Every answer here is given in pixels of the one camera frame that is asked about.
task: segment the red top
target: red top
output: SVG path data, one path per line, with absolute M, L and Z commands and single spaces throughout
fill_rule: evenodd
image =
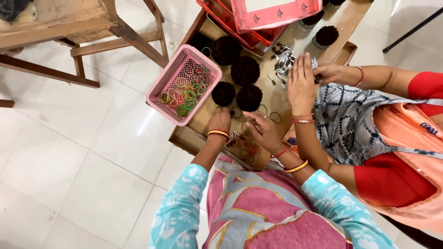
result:
M 443 74 L 423 72 L 408 86 L 410 99 L 443 99 Z M 443 113 L 443 106 L 417 104 L 428 116 Z M 437 188 L 393 152 L 354 166 L 357 190 L 363 199 L 380 206 L 402 207 L 431 197 Z

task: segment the floral print sleeve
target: floral print sleeve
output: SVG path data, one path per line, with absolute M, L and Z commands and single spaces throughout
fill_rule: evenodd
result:
M 198 248 L 195 235 L 208 172 L 189 164 L 163 197 L 152 221 L 149 249 Z
M 324 171 L 316 171 L 301 189 L 319 214 L 346 228 L 354 248 L 397 248 L 366 207 Z

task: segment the wooden stool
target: wooden stool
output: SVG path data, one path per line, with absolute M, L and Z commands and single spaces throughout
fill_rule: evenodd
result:
M 114 0 L 36 0 L 9 24 L 0 20 L 0 66 L 67 83 L 99 88 L 99 82 L 85 78 L 82 56 L 134 46 L 162 68 L 169 62 L 163 33 L 164 17 L 154 0 L 144 0 L 153 13 L 157 31 L 137 34 L 118 15 Z M 119 39 L 80 47 L 115 35 Z M 77 75 L 1 54 L 8 49 L 55 40 L 71 47 Z M 162 54 L 148 42 L 160 41 Z M 0 107 L 13 102 L 0 101 Z

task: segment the black metal pole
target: black metal pole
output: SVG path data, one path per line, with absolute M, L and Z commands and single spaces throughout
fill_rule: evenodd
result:
M 428 24 L 430 21 L 435 19 L 435 17 L 438 17 L 441 13 L 443 13 L 443 8 L 437 10 L 434 14 L 432 14 L 430 17 L 428 17 L 426 20 L 421 22 L 419 25 L 415 26 L 415 28 L 411 29 L 408 33 L 406 33 L 404 36 L 400 37 L 397 41 L 392 43 L 391 45 L 387 46 L 385 49 L 383 49 L 383 53 L 386 54 L 391 50 L 393 47 L 395 47 L 397 44 L 401 43 L 404 39 L 408 38 L 410 35 L 414 34 L 417 30 L 421 29 L 424 25 Z

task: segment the yellow bangle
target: yellow bangle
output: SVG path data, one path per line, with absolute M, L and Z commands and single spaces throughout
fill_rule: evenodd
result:
M 301 170 L 301 169 L 304 168 L 306 165 L 307 165 L 307 160 L 306 160 L 306 162 L 304 162 L 302 165 L 298 166 L 297 168 L 293 168 L 293 169 L 290 169 L 290 170 L 285 170 L 285 172 L 286 172 L 286 173 L 292 173 L 292 172 L 295 172 L 295 171 L 297 171 L 297 170 Z
M 209 132 L 208 132 L 208 136 L 209 136 L 210 134 L 213 134 L 213 133 L 222 134 L 222 135 L 226 136 L 227 139 L 229 139 L 229 135 L 228 135 L 226 132 L 217 131 L 217 130 L 209 131 Z

